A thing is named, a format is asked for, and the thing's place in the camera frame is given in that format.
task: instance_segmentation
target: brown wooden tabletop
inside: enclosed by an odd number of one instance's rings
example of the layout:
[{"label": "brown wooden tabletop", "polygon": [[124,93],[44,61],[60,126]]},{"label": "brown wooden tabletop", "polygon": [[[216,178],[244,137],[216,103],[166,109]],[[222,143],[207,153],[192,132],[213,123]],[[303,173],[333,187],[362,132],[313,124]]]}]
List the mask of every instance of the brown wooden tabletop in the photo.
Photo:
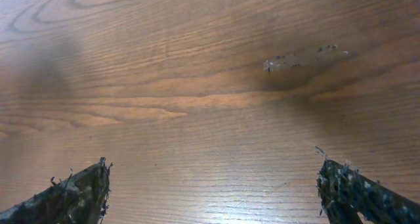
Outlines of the brown wooden tabletop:
[{"label": "brown wooden tabletop", "polygon": [[[101,156],[104,223],[328,223],[323,159],[420,202],[418,0],[0,0],[0,210]],[[349,58],[266,72],[325,43]]]}]

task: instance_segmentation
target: light brown wood streak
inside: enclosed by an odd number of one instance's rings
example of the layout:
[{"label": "light brown wood streak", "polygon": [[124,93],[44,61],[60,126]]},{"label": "light brown wood streak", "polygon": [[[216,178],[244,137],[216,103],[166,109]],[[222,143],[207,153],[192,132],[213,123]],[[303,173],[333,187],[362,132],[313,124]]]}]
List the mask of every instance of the light brown wood streak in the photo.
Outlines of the light brown wood streak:
[{"label": "light brown wood streak", "polygon": [[0,0],[0,210],[106,156],[104,223],[327,223],[313,145],[420,202],[417,2]]}]

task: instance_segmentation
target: wooden table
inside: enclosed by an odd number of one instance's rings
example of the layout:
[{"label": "wooden table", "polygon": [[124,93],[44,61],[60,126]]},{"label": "wooden table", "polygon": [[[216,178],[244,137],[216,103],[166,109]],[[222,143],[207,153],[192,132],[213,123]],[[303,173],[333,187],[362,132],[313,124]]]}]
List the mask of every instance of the wooden table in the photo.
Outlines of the wooden table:
[{"label": "wooden table", "polygon": [[[327,223],[314,145],[420,202],[418,0],[0,10],[0,210],[105,156],[104,223]],[[263,70],[323,43],[350,58]]]}]

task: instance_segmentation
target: clear plastic object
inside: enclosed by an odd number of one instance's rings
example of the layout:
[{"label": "clear plastic object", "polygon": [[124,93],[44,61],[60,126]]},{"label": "clear plastic object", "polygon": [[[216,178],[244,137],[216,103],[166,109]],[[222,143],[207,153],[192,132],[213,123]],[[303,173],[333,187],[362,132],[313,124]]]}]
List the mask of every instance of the clear plastic object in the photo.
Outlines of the clear plastic object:
[{"label": "clear plastic object", "polygon": [[308,49],[299,53],[277,56],[264,62],[264,70],[288,70],[295,66],[319,66],[348,56],[348,51],[339,50],[337,45]]}]

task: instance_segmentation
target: black object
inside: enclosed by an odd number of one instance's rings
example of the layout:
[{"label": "black object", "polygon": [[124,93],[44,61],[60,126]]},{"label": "black object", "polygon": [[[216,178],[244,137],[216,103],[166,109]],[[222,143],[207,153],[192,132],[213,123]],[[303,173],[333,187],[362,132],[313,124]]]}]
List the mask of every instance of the black object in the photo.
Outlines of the black object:
[{"label": "black object", "polygon": [[319,173],[318,195],[329,222],[361,224],[358,212],[375,224],[420,223],[420,205],[333,160]]},{"label": "black object", "polygon": [[97,224],[106,214],[110,167],[105,158],[0,213],[0,224]]}]

